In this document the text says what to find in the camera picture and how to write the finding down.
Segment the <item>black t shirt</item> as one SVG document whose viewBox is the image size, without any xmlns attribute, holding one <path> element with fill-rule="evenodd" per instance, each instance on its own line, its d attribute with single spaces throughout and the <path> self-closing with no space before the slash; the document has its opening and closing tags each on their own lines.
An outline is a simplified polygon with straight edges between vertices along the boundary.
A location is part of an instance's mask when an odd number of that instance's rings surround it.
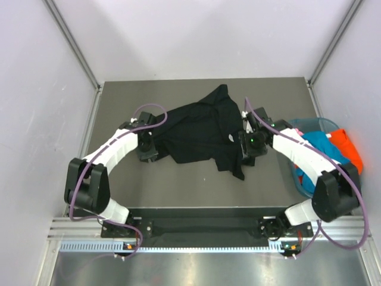
<svg viewBox="0 0 381 286">
<path fill-rule="evenodd" d="M 222 84 L 198 102 L 168 111 L 167 120 L 154 128 L 152 137 L 157 160 L 170 156 L 184 164 L 213 159 L 218 171 L 229 171 L 243 181 L 242 131 L 239 107 Z"/>
</svg>

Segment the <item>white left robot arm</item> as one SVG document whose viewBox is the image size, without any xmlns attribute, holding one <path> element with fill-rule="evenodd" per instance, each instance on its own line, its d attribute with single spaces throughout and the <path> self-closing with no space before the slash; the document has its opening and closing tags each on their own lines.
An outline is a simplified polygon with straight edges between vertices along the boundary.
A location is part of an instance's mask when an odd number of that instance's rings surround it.
<svg viewBox="0 0 381 286">
<path fill-rule="evenodd" d="M 109 174 L 128 153 L 143 143 L 150 143 L 149 126 L 153 120 L 132 119 L 123 123 L 105 143 L 84 158 L 69 162 L 64 201 L 71 208 L 85 210 L 100 219 L 114 222 L 114 229 L 129 236 L 135 222 L 128 218 L 128 208 L 111 198 Z"/>
</svg>

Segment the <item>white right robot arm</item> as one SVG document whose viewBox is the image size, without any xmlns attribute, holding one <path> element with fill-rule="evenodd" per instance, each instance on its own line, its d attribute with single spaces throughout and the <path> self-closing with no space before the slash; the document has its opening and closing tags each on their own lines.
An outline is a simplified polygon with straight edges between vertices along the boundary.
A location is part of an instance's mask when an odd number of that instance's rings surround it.
<svg viewBox="0 0 381 286">
<path fill-rule="evenodd" d="M 361 205 L 360 175 L 351 162 L 320 151 L 306 134 L 300 135 L 284 120 L 262 124 L 249 116 L 243 122 L 240 140 L 245 156 L 263 156 L 272 148 L 307 177 L 304 190 L 311 191 L 312 196 L 277 215 L 277 226 L 283 235 L 293 235 L 300 225 L 314 220 L 332 222 Z"/>
</svg>

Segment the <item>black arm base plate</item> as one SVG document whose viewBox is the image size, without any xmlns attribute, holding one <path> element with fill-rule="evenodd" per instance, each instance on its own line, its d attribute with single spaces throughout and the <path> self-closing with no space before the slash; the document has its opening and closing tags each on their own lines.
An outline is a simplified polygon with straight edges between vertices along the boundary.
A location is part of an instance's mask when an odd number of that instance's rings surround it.
<svg viewBox="0 0 381 286">
<path fill-rule="evenodd" d="M 310 223 L 286 228 L 281 207 L 132 208 L 127 224 L 143 235 L 143 247 L 217 248 L 266 246 L 270 239 L 311 238 Z"/>
</svg>

